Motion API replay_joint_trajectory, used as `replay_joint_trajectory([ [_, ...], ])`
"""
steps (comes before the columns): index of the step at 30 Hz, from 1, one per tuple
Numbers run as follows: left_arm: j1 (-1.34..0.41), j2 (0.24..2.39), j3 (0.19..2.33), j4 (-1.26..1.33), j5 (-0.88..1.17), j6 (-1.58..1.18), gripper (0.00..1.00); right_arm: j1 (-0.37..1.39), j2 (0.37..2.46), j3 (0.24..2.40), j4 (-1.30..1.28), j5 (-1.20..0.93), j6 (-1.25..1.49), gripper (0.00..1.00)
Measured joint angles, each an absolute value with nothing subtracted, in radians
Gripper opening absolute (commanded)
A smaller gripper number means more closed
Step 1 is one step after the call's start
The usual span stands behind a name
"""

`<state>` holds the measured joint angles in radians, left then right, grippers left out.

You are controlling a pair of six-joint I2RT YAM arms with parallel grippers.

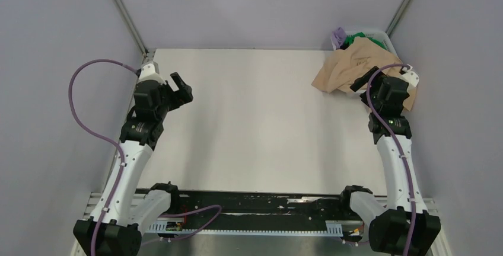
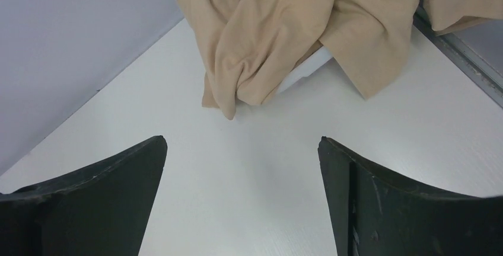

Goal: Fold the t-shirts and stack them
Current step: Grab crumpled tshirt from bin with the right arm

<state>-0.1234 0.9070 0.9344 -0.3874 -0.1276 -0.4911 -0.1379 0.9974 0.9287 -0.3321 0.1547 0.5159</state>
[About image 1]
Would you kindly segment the beige t shirt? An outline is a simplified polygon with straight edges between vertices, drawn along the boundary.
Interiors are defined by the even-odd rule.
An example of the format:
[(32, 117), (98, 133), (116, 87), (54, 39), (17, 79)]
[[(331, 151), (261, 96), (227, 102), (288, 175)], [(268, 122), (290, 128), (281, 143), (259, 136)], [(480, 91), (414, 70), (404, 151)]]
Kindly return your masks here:
[(373, 68), (368, 63), (365, 66), (337, 66), (335, 58), (329, 59), (331, 54), (325, 59), (323, 66), (311, 83), (319, 91), (331, 93), (339, 90), (351, 93), (350, 86), (354, 83), (354, 80)]

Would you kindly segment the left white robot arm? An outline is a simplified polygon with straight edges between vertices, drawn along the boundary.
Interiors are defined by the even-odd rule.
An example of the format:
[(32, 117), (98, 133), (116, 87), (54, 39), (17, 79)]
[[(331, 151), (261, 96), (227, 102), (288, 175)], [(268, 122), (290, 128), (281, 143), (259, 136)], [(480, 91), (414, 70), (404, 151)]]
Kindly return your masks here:
[(134, 105), (122, 126), (117, 160), (109, 181), (88, 220), (78, 220), (73, 233), (86, 255), (137, 255), (143, 235), (157, 217), (177, 215), (182, 208), (177, 186), (157, 183), (136, 206), (133, 197), (142, 172), (163, 133), (169, 111), (193, 101), (192, 87), (177, 72), (178, 89), (153, 74), (140, 77)]

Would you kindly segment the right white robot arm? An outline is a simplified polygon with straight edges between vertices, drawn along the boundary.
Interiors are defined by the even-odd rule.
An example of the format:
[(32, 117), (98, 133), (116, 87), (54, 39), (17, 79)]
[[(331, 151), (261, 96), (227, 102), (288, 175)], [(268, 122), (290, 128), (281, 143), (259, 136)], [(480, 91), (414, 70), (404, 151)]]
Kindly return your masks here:
[(403, 115), (409, 83), (385, 74), (393, 65), (375, 66), (357, 78), (350, 89), (362, 87), (361, 101), (370, 109), (369, 131), (380, 154), (386, 182), (386, 204), (361, 186), (347, 186), (339, 202), (340, 214), (357, 215), (367, 226), (375, 252), (390, 255), (426, 255), (441, 231), (438, 216), (429, 213), (414, 172), (412, 130)]

